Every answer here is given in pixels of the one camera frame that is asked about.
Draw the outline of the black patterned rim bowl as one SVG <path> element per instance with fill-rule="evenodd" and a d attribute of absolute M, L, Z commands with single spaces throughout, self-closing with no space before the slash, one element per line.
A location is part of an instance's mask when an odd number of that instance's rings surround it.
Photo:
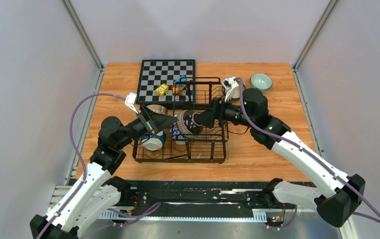
<path fill-rule="evenodd" d="M 196 115 L 198 113 L 191 110 L 181 111 L 177 114 L 177 128 L 184 138 L 194 138 L 202 133 L 204 126 L 195 122 Z"/>

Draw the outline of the white grid pattern bowl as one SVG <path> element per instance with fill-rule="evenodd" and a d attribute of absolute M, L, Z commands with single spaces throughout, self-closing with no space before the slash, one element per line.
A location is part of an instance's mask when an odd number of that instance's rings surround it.
<path fill-rule="evenodd" d="M 270 76 L 264 73 L 256 73 L 250 78 L 252 88 L 271 88 L 273 81 Z"/>

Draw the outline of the pale green celadon bowl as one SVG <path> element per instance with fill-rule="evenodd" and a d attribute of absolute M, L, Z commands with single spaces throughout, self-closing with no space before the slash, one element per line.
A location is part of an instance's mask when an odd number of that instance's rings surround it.
<path fill-rule="evenodd" d="M 255 88 L 255 89 L 257 89 L 257 90 L 259 90 L 259 91 L 261 91 L 261 92 L 267 92 L 267 91 L 269 91 L 271 88 Z"/>

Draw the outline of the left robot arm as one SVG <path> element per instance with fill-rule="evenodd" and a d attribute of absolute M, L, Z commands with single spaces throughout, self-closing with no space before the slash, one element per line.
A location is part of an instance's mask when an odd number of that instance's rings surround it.
<path fill-rule="evenodd" d="M 79 239 L 110 207 L 125 206 L 131 201 L 131 185 L 114 176 L 126 157 L 123 148 L 178 121 L 174 116 L 156 113 L 145 105 L 137 112 L 137 119 L 127 125 L 115 116 L 102 121 L 97 148 L 80 178 L 46 215 L 35 215 L 30 221 L 33 238 Z"/>

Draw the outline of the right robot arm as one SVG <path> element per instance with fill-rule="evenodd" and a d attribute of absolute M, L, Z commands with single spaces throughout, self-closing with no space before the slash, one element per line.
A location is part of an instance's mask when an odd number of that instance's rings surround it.
<path fill-rule="evenodd" d="M 290 161 L 314 184 L 307 187 L 275 178 L 265 188 L 265 205 L 275 208 L 289 203 L 316 210 L 324 221 L 340 228 L 363 201 L 364 178 L 337 169 L 303 143 L 287 124 L 269 113 L 268 99 L 260 90 L 249 88 L 240 96 L 239 106 L 214 98 L 194 121 L 209 128 L 215 120 L 248 126 L 256 142 Z"/>

